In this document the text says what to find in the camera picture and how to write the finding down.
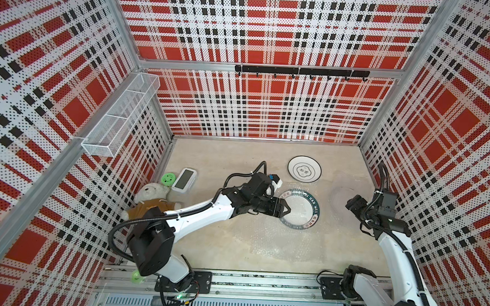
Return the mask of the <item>grey rimmed plate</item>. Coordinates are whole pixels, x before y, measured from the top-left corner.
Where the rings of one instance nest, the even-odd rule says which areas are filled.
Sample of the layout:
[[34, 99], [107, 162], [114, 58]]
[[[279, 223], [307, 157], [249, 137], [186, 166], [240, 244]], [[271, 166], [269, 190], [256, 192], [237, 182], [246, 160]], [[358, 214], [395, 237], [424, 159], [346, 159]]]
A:
[[309, 192], [291, 189], [283, 192], [280, 198], [285, 199], [291, 209], [289, 214], [280, 219], [282, 224], [294, 230], [307, 230], [318, 222], [320, 205]]

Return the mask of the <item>bubble wrap of orange plate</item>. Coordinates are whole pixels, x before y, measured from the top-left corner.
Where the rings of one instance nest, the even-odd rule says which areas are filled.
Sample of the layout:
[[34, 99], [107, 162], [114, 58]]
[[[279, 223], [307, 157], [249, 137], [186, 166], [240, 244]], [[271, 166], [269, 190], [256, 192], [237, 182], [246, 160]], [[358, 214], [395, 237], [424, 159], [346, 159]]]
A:
[[294, 229], [277, 219], [254, 217], [232, 227], [252, 253], [283, 261], [323, 263], [333, 250], [318, 226]]

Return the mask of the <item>white plate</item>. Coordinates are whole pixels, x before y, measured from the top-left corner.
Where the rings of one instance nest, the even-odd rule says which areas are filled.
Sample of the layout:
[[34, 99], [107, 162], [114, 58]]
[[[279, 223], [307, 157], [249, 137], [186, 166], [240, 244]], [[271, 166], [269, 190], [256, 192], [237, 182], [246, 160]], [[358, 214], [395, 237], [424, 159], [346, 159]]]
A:
[[309, 156], [297, 156], [292, 158], [287, 164], [290, 176], [302, 183], [314, 183], [320, 179], [322, 168], [320, 164]]

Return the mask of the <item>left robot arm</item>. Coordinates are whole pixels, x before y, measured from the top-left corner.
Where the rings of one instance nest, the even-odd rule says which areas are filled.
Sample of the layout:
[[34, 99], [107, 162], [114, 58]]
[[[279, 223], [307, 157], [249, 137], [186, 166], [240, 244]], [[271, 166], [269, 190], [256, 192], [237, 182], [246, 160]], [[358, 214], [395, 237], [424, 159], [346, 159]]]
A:
[[291, 212], [285, 199], [275, 196], [282, 186], [278, 175], [255, 172], [230, 177], [236, 176], [249, 180], [220, 188], [212, 199], [185, 209], [168, 213], [150, 209], [143, 218], [123, 221], [110, 230], [108, 246], [135, 263], [140, 276], [160, 275], [186, 290], [195, 281], [195, 272], [184, 256], [172, 253], [176, 242], [208, 225], [250, 212], [279, 219]]

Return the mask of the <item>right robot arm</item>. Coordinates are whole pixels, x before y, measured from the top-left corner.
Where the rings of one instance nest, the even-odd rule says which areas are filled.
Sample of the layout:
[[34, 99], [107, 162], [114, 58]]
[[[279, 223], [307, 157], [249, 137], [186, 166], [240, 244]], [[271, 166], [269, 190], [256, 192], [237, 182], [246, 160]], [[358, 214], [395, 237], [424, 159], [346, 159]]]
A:
[[395, 217], [397, 198], [395, 193], [376, 190], [371, 202], [356, 195], [346, 203], [383, 250], [393, 295], [383, 290], [372, 271], [356, 265], [344, 271], [341, 291], [347, 298], [359, 297], [366, 306], [438, 306], [416, 263], [408, 224]]

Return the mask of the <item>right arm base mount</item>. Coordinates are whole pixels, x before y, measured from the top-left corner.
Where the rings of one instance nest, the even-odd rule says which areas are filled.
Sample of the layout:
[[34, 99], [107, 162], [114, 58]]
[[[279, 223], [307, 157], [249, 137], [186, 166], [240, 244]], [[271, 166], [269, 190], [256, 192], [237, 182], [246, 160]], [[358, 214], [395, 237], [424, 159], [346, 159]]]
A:
[[319, 279], [322, 299], [324, 300], [345, 300], [341, 288], [342, 277], [339, 276], [321, 276]]

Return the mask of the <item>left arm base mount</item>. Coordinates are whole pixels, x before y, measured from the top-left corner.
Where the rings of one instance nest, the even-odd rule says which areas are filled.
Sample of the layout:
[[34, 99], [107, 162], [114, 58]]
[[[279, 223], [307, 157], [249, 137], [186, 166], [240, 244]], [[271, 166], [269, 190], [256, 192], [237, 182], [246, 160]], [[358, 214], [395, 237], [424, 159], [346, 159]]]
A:
[[197, 271], [190, 273], [186, 278], [178, 283], [173, 283], [164, 276], [159, 276], [154, 287], [154, 291], [189, 294], [209, 294], [212, 285], [213, 273], [208, 271]]

